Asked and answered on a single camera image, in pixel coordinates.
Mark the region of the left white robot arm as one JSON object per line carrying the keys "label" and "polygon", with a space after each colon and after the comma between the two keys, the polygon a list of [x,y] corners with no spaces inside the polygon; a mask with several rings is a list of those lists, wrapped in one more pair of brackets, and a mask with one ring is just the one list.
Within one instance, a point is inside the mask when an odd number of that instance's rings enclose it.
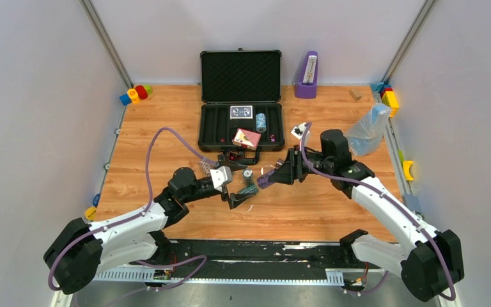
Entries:
{"label": "left white robot arm", "polygon": [[137,260],[165,263],[170,247],[163,229],[181,221],[192,201],[219,195],[231,209],[243,203],[250,196],[229,193],[226,186],[233,172],[246,168],[221,154],[208,177],[197,178],[191,168],[178,168],[162,192],[139,209],[99,222],[71,220],[43,255],[50,288],[74,294],[97,274],[120,265]]}

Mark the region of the purple chip stack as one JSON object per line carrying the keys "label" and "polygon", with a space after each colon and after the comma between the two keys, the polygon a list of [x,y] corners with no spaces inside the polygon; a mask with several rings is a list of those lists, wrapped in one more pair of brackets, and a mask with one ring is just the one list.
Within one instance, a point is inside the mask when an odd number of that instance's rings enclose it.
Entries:
{"label": "purple chip stack", "polygon": [[274,183],[270,180],[271,176],[275,173],[275,170],[271,170],[257,178],[257,185],[260,189],[266,189]]}

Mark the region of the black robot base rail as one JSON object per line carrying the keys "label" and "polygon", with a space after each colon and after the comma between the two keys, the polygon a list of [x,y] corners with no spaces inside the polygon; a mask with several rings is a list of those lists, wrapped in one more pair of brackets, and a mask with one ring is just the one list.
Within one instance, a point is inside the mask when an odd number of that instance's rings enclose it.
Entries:
{"label": "black robot base rail", "polygon": [[346,286],[375,281],[384,270],[352,260],[337,242],[172,240],[140,265],[133,261],[97,275],[96,281]]}

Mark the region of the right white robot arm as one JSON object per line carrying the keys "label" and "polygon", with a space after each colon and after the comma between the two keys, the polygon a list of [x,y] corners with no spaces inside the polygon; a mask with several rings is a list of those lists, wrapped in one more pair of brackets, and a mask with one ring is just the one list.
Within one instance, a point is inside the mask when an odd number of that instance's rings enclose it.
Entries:
{"label": "right white robot arm", "polygon": [[355,267],[364,262],[398,275],[422,302],[435,296],[455,301],[455,283],[464,278],[458,235],[452,230],[439,231],[395,198],[372,170],[352,158],[341,130],[323,131],[320,150],[307,147],[310,126],[305,124],[300,143],[288,149],[282,164],[258,179],[259,186],[292,185],[308,175],[330,179],[334,188],[373,214],[396,239],[388,243],[356,230],[339,241],[343,264]]}

